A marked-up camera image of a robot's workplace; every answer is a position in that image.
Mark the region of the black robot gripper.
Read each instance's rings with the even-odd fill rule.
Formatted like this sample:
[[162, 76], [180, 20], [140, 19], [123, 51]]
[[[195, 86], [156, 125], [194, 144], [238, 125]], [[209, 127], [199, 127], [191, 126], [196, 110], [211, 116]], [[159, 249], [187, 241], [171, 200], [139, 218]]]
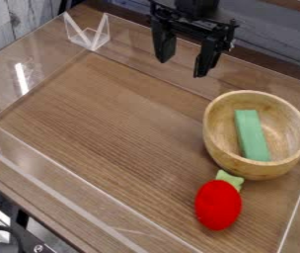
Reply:
[[[223, 50], [234, 48], [238, 21], [219, 9], [221, 0], [150, 0], [151, 34], [156, 59], [166, 63], [175, 56], [176, 35], [172, 30], [203, 39], [221, 36]], [[194, 77], [202, 78], [217, 66], [221, 57], [219, 40], [202, 41], [195, 61]]]

